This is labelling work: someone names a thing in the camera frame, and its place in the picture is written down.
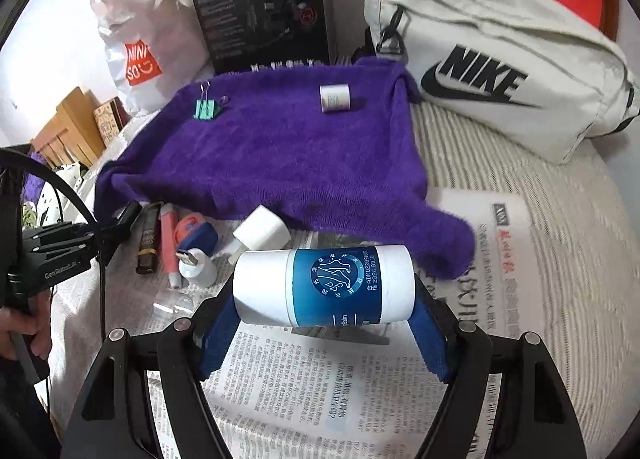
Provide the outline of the left hand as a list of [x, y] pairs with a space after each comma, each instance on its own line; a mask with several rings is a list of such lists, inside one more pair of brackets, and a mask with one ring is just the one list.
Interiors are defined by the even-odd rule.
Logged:
[[32, 315], [18, 312], [12, 307], [0, 309], [0, 354], [9, 361], [17, 361], [16, 352], [10, 339], [10, 332], [22, 335], [32, 335], [34, 340], [30, 345], [32, 354], [47, 359], [51, 352], [51, 291], [40, 292], [34, 297]]

